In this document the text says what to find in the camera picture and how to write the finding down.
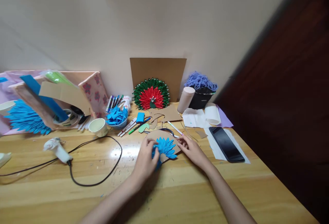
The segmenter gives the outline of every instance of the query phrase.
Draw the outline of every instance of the black container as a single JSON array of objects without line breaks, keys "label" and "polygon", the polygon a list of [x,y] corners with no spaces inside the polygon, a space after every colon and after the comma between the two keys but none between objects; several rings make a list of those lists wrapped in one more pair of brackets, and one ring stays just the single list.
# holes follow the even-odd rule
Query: black container
[{"label": "black container", "polygon": [[191,100],[189,108],[203,109],[214,94],[215,94],[215,92],[212,92],[208,88],[201,88],[201,89],[195,90],[195,94]]}]

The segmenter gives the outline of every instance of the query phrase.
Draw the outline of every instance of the white wall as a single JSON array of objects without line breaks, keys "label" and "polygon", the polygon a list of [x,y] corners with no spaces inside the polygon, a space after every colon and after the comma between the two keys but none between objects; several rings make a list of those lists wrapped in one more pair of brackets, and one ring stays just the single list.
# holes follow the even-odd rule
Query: white wall
[{"label": "white wall", "polygon": [[281,1],[0,0],[0,70],[99,70],[117,95],[130,57],[186,57],[182,86],[197,70],[221,89]]}]

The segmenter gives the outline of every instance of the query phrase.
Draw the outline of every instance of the purple yarn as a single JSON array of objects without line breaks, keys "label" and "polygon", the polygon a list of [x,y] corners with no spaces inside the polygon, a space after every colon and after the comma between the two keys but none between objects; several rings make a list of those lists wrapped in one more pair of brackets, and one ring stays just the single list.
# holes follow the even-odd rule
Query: purple yarn
[{"label": "purple yarn", "polygon": [[197,71],[189,75],[188,80],[184,84],[184,87],[190,87],[190,86],[193,86],[194,89],[207,87],[213,92],[215,92],[218,89],[218,85],[216,83],[209,81],[206,75],[202,75]]}]

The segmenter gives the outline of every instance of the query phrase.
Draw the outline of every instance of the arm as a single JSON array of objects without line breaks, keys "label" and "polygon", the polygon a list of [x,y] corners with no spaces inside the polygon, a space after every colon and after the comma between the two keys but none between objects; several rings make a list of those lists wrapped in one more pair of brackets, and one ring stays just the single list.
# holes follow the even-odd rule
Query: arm
[{"label": "arm", "polygon": [[208,176],[216,197],[221,204],[229,224],[255,224],[255,220],[223,179],[217,168],[210,162],[199,145],[187,136],[178,138],[178,147]]},{"label": "arm", "polygon": [[140,190],[155,170],[160,154],[158,148],[156,148],[152,159],[154,144],[157,144],[154,140],[144,139],[132,174],[96,208],[89,212],[80,224],[106,224],[114,219],[124,204]]}]

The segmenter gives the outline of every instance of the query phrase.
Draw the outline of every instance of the hand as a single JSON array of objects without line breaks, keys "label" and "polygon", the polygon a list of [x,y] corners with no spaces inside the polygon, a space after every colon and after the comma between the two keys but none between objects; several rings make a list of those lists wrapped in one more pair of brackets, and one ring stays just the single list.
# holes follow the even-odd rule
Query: hand
[{"label": "hand", "polygon": [[183,135],[178,138],[178,147],[187,155],[187,157],[203,171],[205,171],[207,165],[210,163],[210,160],[201,150],[199,145],[191,140],[189,137]]},{"label": "hand", "polygon": [[154,172],[160,153],[158,148],[155,148],[155,155],[152,159],[152,149],[153,145],[158,144],[153,139],[144,138],[141,148],[139,150],[135,168],[131,174],[131,177],[135,180],[138,187],[142,187],[144,182],[151,176]]}]

